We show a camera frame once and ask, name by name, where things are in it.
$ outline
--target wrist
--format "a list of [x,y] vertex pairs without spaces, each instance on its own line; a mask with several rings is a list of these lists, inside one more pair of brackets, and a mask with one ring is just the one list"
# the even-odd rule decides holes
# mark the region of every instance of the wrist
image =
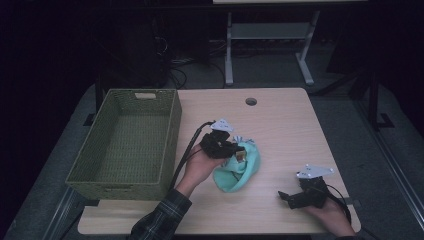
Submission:
[[178,185],[175,187],[175,190],[189,198],[196,187],[196,184],[193,184],[191,181],[188,181],[186,178],[183,177],[178,183]]
[[336,237],[356,236],[355,231],[349,221],[342,216],[320,216],[318,217],[324,226]]

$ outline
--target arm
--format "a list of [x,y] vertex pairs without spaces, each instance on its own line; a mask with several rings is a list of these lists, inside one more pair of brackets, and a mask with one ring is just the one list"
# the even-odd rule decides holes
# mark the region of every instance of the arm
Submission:
[[196,145],[191,150],[183,178],[169,191],[153,212],[139,220],[131,230],[131,240],[172,239],[175,230],[191,206],[188,199],[194,189],[225,159],[211,159]]
[[324,227],[334,234],[338,240],[363,239],[356,236],[342,208],[329,198],[327,198],[321,209],[314,206],[308,206],[305,207],[304,210],[320,220]]

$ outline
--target wooden table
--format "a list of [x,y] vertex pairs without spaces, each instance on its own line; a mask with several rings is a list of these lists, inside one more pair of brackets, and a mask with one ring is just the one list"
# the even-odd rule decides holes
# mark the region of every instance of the wooden table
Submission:
[[[300,88],[180,90],[183,109],[176,164],[204,122],[225,118],[233,136],[255,140],[262,157],[259,171],[238,192],[220,191],[212,176],[192,194],[192,207],[176,234],[311,234],[325,232],[300,209],[291,210],[277,191],[301,191],[296,172],[305,164],[331,167],[324,180],[348,197],[325,136],[306,92]],[[247,98],[257,104],[249,106]],[[129,234],[158,202],[102,200],[87,206],[78,225],[82,234]],[[360,223],[349,206],[353,228]]]

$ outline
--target hole in table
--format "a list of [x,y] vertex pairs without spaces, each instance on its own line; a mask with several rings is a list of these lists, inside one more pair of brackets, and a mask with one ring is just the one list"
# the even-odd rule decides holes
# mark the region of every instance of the hole in table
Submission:
[[246,104],[249,106],[255,106],[257,103],[256,98],[246,98]]

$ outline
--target metal stand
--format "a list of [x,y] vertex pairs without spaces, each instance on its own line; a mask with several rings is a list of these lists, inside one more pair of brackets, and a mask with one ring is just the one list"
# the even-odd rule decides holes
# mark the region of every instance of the metal stand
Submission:
[[320,11],[315,11],[310,22],[306,23],[232,23],[231,12],[228,13],[227,23],[227,55],[225,56],[225,83],[227,86],[234,84],[233,68],[231,62],[232,39],[303,39],[305,45],[302,51],[296,53],[296,60],[302,71],[306,85],[313,85],[311,73],[305,62],[306,55],[311,45],[315,26]]
[[392,121],[390,120],[387,114],[382,113],[381,117],[383,122],[378,122],[377,120],[377,110],[378,110],[378,80],[375,76],[375,73],[372,73],[371,82],[370,82],[370,93],[369,93],[369,107],[368,107],[368,121],[375,131],[380,131],[380,128],[393,128],[395,127]]

